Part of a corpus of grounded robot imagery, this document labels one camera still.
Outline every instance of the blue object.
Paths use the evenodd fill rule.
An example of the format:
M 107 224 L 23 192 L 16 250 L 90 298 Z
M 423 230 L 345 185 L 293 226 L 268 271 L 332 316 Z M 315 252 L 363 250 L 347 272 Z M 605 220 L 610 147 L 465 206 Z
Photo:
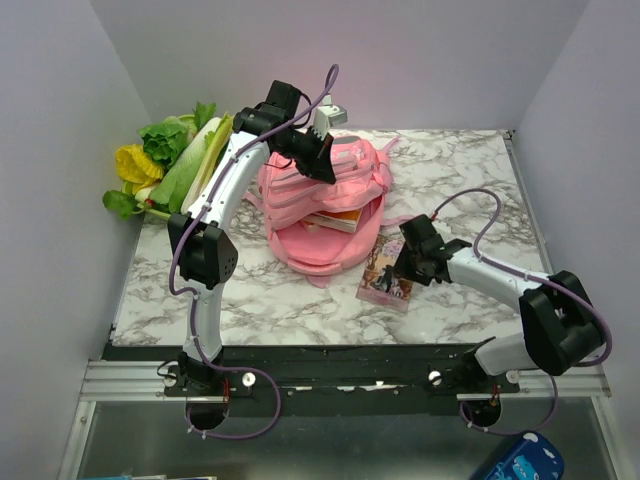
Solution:
M 503 442 L 470 480 L 559 480 L 560 452 L 542 435 L 523 432 Z

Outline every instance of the white marble tabletop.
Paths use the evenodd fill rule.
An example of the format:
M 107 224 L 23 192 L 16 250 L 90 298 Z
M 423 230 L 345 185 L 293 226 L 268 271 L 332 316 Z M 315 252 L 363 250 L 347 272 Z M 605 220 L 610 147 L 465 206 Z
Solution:
M 487 187 L 504 202 L 499 221 L 486 236 L 487 254 L 531 270 L 541 261 L 531 224 L 499 132 L 355 131 L 376 147 L 399 136 L 391 151 L 394 187 L 385 217 L 430 213 L 449 195 Z M 452 202 L 438 217 L 445 240 L 471 241 L 494 204 L 481 194 Z M 384 233 L 398 232 L 383 229 Z M 229 345 L 325 345 L 478 342 L 518 331 L 507 307 L 468 287 L 414 285 L 409 310 L 398 313 L 355 298 L 364 266 L 332 278 L 326 289 L 279 262 L 267 245 L 262 214 L 243 202 L 230 237 L 239 263 L 222 304 L 222 339 Z M 166 223 L 145 219 L 129 272 L 113 342 L 119 346 L 181 345 L 187 299 L 168 289 L 171 247 Z

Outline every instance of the pink backpack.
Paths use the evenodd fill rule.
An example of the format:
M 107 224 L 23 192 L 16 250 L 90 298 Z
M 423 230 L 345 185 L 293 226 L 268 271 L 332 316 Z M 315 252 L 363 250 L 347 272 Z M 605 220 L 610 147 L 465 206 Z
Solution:
M 383 221 L 385 195 L 391 189 L 388 151 L 367 140 L 349 136 L 336 138 L 331 148 L 335 185 L 302 176 L 293 163 L 274 153 L 258 175 L 263 200 L 247 194 L 265 215 L 269 246 L 293 270 L 304 273 L 318 287 L 326 287 L 330 276 L 357 265 L 373 248 Z M 331 228 L 309 229 L 301 220 L 318 211 L 344 212 L 363 208 L 356 232 Z

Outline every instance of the purple cable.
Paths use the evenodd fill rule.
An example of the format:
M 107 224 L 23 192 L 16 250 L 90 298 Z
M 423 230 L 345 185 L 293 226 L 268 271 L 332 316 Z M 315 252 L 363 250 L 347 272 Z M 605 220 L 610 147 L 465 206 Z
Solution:
M 605 319 L 602 317 L 602 315 L 600 315 L 600 313 L 598 313 L 598 311 L 595 308 L 593 308 L 593 306 L 589 302 L 585 301 L 584 299 L 582 299 L 581 297 L 579 297 L 578 295 L 576 295 L 572 291 L 566 289 L 562 285 L 558 285 L 557 283 L 552 282 L 551 280 L 548 280 L 548 279 L 542 278 L 542 277 L 538 277 L 536 275 L 528 275 L 528 274 L 526 274 L 525 272 L 523 272 L 521 270 L 509 267 L 508 265 L 503 265 L 502 263 L 500 263 L 500 262 L 498 262 L 496 260 L 493 260 L 491 258 L 487 258 L 487 257 L 485 257 L 484 255 L 482 255 L 480 253 L 480 249 L 478 248 L 478 246 L 480 244 L 480 240 L 482 240 L 484 235 L 487 233 L 487 231 L 489 231 L 489 229 L 493 226 L 493 224 L 496 222 L 496 220 L 500 216 L 500 210 L 502 209 L 502 201 L 500 200 L 500 197 L 498 197 L 498 195 L 496 195 L 494 192 L 492 192 L 491 190 L 488 190 L 486 188 L 469 188 L 469 189 L 466 189 L 466 190 L 462 190 L 461 192 L 458 192 L 458 193 L 456 193 L 454 195 L 451 195 L 444 202 L 442 202 L 440 205 L 438 205 L 436 207 L 436 209 L 434 210 L 434 212 L 433 212 L 432 218 L 437 217 L 437 215 L 440 212 L 440 210 L 442 210 L 442 208 L 444 206 L 448 205 L 451 201 L 455 200 L 456 198 L 458 198 L 461 195 L 466 195 L 468 193 L 484 193 L 486 195 L 491 196 L 496 201 L 496 209 L 493 212 L 493 215 L 491 216 L 491 219 L 482 228 L 482 230 L 480 230 L 480 233 L 478 234 L 476 239 L 473 241 L 473 253 L 474 253 L 474 255 L 476 257 L 478 257 L 478 259 L 481 262 L 484 262 L 487 265 L 491 265 L 492 267 L 497 268 L 498 270 L 502 270 L 503 272 L 509 273 L 511 275 L 515 275 L 515 276 L 520 277 L 520 278 L 525 278 L 525 279 L 528 278 L 529 280 L 533 280 L 534 282 L 538 282 L 538 283 L 541 283 L 541 284 L 546 285 L 548 287 L 551 287 L 551 288 L 557 290 L 558 292 L 568 296 L 569 298 L 571 298 L 575 302 L 578 302 L 580 305 L 582 305 L 584 308 L 586 308 L 596 318 L 596 320 L 600 323 L 600 327 L 602 328 L 602 331 L 604 333 L 604 338 L 605 338 L 605 349 L 604 349 L 604 352 L 602 353 L 602 355 L 600 355 L 598 358 L 596 358 L 594 360 L 587 361 L 587 362 L 581 362 L 581 363 L 578 364 L 578 366 L 579 367 L 592 367 L 592 366 L 595 366 L 595 365 L 600 365 L 602 362 L 604 362 L 609 357 L 609 355 L 611 354 L 611 348 L 612 348 L 611 329 L 609 328 L 609 325 L 607 324 Z M 556 414 L 556 411 L 558 409 L 558 386 L 556 385 L 555 379 L 551 375 L 549 375 L 549 378 L 551 378 L 551 384 L 553 385 L 553 406 L 551 407 L 551 411 L 547 415 L 547 418 L 545 418 L 544 421 L 540 425 L 538 425 L 536 428 L 534 428 L 533 430 L 538 430 L 540 428 L 543 428 L 543 427 L 547 426 L 549 424 L 549 422 L 552 420 L 552 418 L 554 417 L 554 415 Z M 465 423 L 469 424 L 470 427 L 474 428 L 475 430 L 486 432 L 486 433 L 491 433 L 491 434 L 494 434 L 494 435 L 516 435 L 516 434 L 520 433 L 520 432 L 507 432 L 507 431 L 501 431 L 501 430 L 489 430 L 487 428 L 483 428 L 483 427 L 479 427 L 477 425 L 474 425 L 472 419 L 469 419 L 469 418 L 466 417 L 466 415 L 464 413 L 464 408 L 465 407 L 468 407 L 468 405 L 465 402 L 461 402 L 460 403 L 460 416 L 465 421 Z
M 329 69 L 329 72 L 327 73 L 327 78 L 325 80 L 325 87 L 324 90 L 322 91 L 322 93 L 318 96 L 318 98 L 312 102 L 307 108 L 305 108 L 302 112 L 300 112 L 298 115 L 296 115 L 294 118 L 292 118 L 291 120 L 289 120 L 288 122 L 283 123 L 282 125 L 269 130 L 266 133 L 263 133 L 262 135 L 254 138 L 253 140 L 251 140 L 249 143 L 247 143 L 245 146 L 243 146 L 242 148 L 240 148 L 235 155 L 231 156 L 227 162 L 225 163 L 225 165 L 222 167 L 222 170 L 220 170 L 220 175 L 218 175 L 218 177 L 216 178 L 213 187 L 211 188 L 211 191 L 209 192 L 209 195 L 207 196 L 207 201 L 205 202 L 205 205 L 202 206 L 202 209 L 200 210 L 200 213 L 198 213 L 198 215 L 196 215 L 196 217 L 193 219 L 193 221 L 189 224 L 189 226 L 187 227 L 187 229 L 185 230 L 184 234 L 182 235 L 182 237 L 180 238 L 180 241 L 178 242 L 178 246 L 176 247 L 176 251 L 175 254 L 173 255 L 173 259 L 171 260 L 171 268 L 169 269 L 169 291 L 171 292 L 171 294 L 173 295 L 182 295 L 183 293 L 192 293 L 193 295 L 198 295 L 198 291 L 193 288 L 193 287 L 183 287 L 179 290 L 176 290 L 175 288 L 175 275 L 176 275 L 176 268 L 178 266 L 178 261 L 180 259 L 180 255 L 182 254 L 182 249 L 184 248 L 185 243 L 187 242 L 187 239 L 189 238 L 189 236 L 191 235 L 191 233 L 193 232 L 193 230 L 196 228 L 196 226 L 200 223 L 200 220 L 202 220 L 202 217 L 204 217 L 205 213 L 208 211 L 208 207 L 211 201 L 213 200 L 213 197 L 215 196 L 216 192 L 218 191 L 218 188 L 220 188 L 220 185 L 222 183 L 222 180 L 224 179 L 224 177 L 227 175 L 227 173 L 229 172 L 231 166 L 238 161 L 242 155 L 244 153 L 246 153 L 250 148 L 254 147 L 255 145 L 257 145 L 260 142 L 264 142 L 266 139 L 268 139 L 271 135 L 274 135 L 282 130 L 284 130 L 285 128 L 289 128 L 291 125 L 293 125 L 294 123 L 296 123 L 298 120 L 300 120 L 302 117 L 304 117 L 305 115 L 307 115 L 308 113 L 310 113 L 314 108 L 316 108 L 320 102 L 322 102 L 322 99 L 329 93 L 329 91 L 331 90 L 331 87 L 333 87 L 333 84 L 335 83 L 336 79 L 338 78 L 338 72 L 339 72 L 340 68 L 338 67 L 337 64 L 333 64 L 331 66 L 331 68 Z M 194 340 L 194 346 L 196 347 L 196 350 L 198 351 L 198 354 L 200 355 L 200 358 L 202 360 L 202 362 L 207 365 L 208 367 L 212 368 L 213 370 L 217 370 L 220 372 L 230 372 L 230 371 L 243 371 L 243 372 L 251 372 L 251 373 L 255 373 L 257 375 L 260 375 L 264 378 L 266 378 L 269 383 L 271 384 L 271 386 L 273 387 L 275 394 L 276 394 L 276 410 L 273 414 L 273 417 L 271 418 L 271 421 L 263 428 L 261 428 L 258 431 L 252 432 L 252 433 L 248 433 L 248 434 L 244 434 L 244 435 L 225 435 L 225 434 L 220 434 L 220 433 L 214 433 L 214 432 L 209 432 L 209 431 L 203 431 L 203 430 L 198 430 L 193 423 L 191 422 L 191 411 L 187 412 L 187 423 L 189 424 L 189 429 L 190 430 L 194 430 L 198 433 L 201 433 L 203 435 L 206 435 L 207 437 L 212 437 L 212 438 L 221 438 L 221 439 L 225 439 L 225 440 L 246 440 L 249 438 L 254 438 L 257 437 L 259 435 L 262 435 L 263 433 L 267 432 L 269 429 L 271 429 L 271 427 L 273 427 L 275 425 L 275 423 L 278 420 L 278 417 L 280 416 L 280 408 L 282 406 L 282 399 L 280 398 L 280 391 L 278 389 L 278 385 L 276 384 L 275 380 L 266 372 L 259 370 L 257 368 L 252 368 L 252 367 L 221 367 L 218 365 L 215 365 L 213 362 L 211 362 L 211 360 L 209 358 L 207 358 L 207 356 L 205 355 L 202 346 L 200 344 L 200 340 L 198 339 L 198 334 L 196 332 L 196 308 L 197 308 L 197 301 L 194 299 L 193 302 L 191 303 L 191 311 L 189 312 L 189 328 L 191 329 L 191 335 L 193 335 Z

